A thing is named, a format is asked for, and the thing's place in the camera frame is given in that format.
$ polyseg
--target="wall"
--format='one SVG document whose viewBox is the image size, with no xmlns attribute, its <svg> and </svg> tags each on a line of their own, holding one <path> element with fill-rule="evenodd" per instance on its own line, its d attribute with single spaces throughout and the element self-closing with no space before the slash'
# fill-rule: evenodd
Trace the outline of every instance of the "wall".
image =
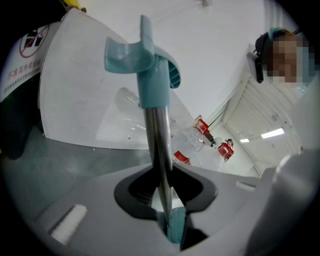
<svg viewBox="0 0 320 256">
<path fill-rule="evenodd" d="M 222 141 L 227 139 L 232 139 L 233 141 L 234 154 L 225 163 L 225 168 L 228 173 L 241 176 L 259 176 L 258 173 L 252 169 L 254 162 L 251 160 L 245 149 L 223 125 L 217 129 L 212 129 L 210 133 L 214 138 L 221 137 Z"/>
<path fill-rule="evenodd" d="M 139 39 L 140 15 L 150 17 L 153 41 L 181 71 L 177 95 L 193 118 L 223 106 L 239 84 L 249 43 L 264 30 L 263 0 L 80 0 L 87 14 L 128 42 Z"/>
</svg>

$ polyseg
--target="metal rod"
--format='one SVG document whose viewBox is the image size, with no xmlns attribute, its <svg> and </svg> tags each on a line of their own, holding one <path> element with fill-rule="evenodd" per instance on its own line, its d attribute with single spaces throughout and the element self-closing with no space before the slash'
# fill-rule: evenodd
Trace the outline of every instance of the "metal rod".
<svg viewBox="0 0 320 256">
<path fill-rule="evenodd" d="M 172 171 L 168 107 L 146 108 L 144 120 L 153 169 L 160 173 L 158 189 L 165 218 L 168 221 L 172 210 L 172 190 L 167 179 L 167 172 Z"/>
</svg>

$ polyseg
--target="fluorescent light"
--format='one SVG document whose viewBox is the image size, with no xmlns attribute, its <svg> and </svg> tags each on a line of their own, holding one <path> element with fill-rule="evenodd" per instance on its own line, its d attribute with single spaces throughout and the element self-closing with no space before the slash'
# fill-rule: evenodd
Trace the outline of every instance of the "fluorescent light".
<svg viewBox="0 0 320 256">
<path fill-rule="evenodd" d="M 278 135 L 281 135 L 281 134 L 285 134 L 285 130 L 283 128 L 276 129 L 276 130 L 261 134 L 261 137 L 263 139 L 266 139 L 266 138 L 270 138 L 270 137 L 273 137 L 273 136 L 278 136 Z"/>
</svg>

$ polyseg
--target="floor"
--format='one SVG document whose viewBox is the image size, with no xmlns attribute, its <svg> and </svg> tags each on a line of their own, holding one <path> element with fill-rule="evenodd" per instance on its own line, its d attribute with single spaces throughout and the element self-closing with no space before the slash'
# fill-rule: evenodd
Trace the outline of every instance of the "floor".
<svg viewBox="0 0 320 256">
<path fill-rule="evenodd" d="M 151 162 L 148 150 L 92 148 L 43 136 L 34 127 L 17 160 L 1 160 L 3 176 L 17 209 L 35 220 L 73 186 L 93 177 Z"/>
</svg>

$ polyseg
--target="teal handle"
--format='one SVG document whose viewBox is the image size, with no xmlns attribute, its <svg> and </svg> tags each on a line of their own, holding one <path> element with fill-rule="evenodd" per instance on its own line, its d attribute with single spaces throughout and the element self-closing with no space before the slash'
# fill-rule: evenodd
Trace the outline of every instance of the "teal handle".
<svg viewBox="0 0 320 256">
<path fill-rule="evenodd" d="M 141 16 L 139 42 L 119 43 L 108 37 L 104 55 L 105 70 L 118 74 L 136 73 L 142 109 L 170 105 L 169 90 L 180 85 L 180 72 L 173 57 L 154 45 L 148 17 Z"/>
</svg>

